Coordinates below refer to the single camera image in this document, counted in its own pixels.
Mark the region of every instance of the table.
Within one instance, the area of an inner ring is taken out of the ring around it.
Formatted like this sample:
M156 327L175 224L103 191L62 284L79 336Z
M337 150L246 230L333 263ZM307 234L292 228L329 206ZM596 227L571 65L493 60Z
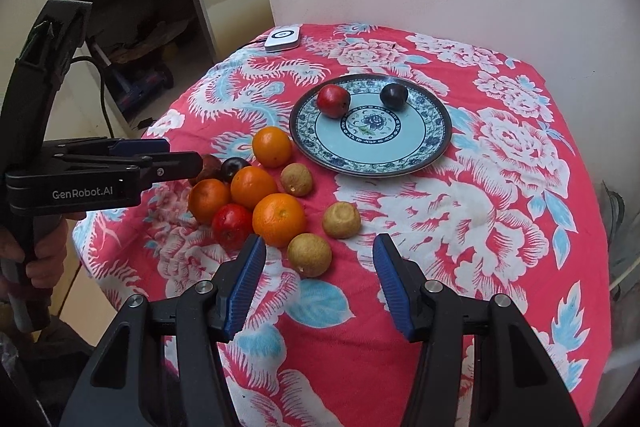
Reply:
M299 97L347 73L385 73L426 87L447 106L450 147L414 175L364 180L306 160L316 187L301 200L309 232L324 209L356 203L360 235L331 240L334 261L301 279L269 248L244 330L221 345L242 422L259 426L399 425L419 346L385 309L371 244L388 232L425 275L461 295L506 293L588 421L610 350L607 243L575 143L532 66L487 49L365 24L303 25L302 45L249 45L213 67L150 127L172 150L252 159L260 128L288 129ZM83 264L114 306L132 293L180 295L229 259L187 210L184 182L155 185L136 208L90 212L74 230ZM167 341L175 362L175 343ZM457 425L466 425L473 345Z

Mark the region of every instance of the doorway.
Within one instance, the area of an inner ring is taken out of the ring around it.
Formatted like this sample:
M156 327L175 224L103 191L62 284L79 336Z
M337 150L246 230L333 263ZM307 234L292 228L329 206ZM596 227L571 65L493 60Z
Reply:
M87 44L134 129L160 118L216 61L198 0L83 1L94 4Z

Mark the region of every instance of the plate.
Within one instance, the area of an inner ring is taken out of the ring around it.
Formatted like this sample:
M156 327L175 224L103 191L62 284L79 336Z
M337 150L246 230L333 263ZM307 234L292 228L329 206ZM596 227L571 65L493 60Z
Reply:
M409 91L405 106L390 110L380 90L391 83ZM340 120L321 114L316 100L326 84L351 94ZM451 140L451 119L444 104L423 87L386 74L347 74L307 92L291 111L289 131L300 151L332 171L385 178L409 174L438 159Z

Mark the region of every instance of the electric cord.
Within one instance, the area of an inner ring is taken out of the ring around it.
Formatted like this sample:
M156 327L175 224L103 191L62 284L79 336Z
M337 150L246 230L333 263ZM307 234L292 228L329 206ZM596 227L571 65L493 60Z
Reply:
M267 37L260 37L259 39L255 39L255 41L251 41L251 42L247 42L247 44L243 44L238 49L236 49L236 51L240 51L242 48L251 46L252 44L259 44L260 42L266 42L266 41L267 41Z
M113 128L111 127L111 121L109 120L109 115L107 113L107 107L104 102L104 71L98 64L95 58L89 55L80 55L79 57L74 57L71 59L71 64L75 64L76 62L90 62L95 66L95 69L98 70L98 74L100 75L100 108L102 109L102 116L104 117L104 122L107 124L107 129L109 129L109 136L113 138Z

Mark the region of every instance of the human hand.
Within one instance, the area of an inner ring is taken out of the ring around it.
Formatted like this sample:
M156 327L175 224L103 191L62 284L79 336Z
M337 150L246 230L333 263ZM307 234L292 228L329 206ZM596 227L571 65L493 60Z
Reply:
M37 289L51 289L55 286L64 272L66 257L66 237L68 235L67 219L79 221L86 217L85 212L65 214L58 227L47 237L38 241L34 253L36 258L26 266L27 277L31 285ZM24 261L24 252L14 236L5 228L0 227L0 257L10 259L16 263ZM6 299L8 282L0 275L0 298Z

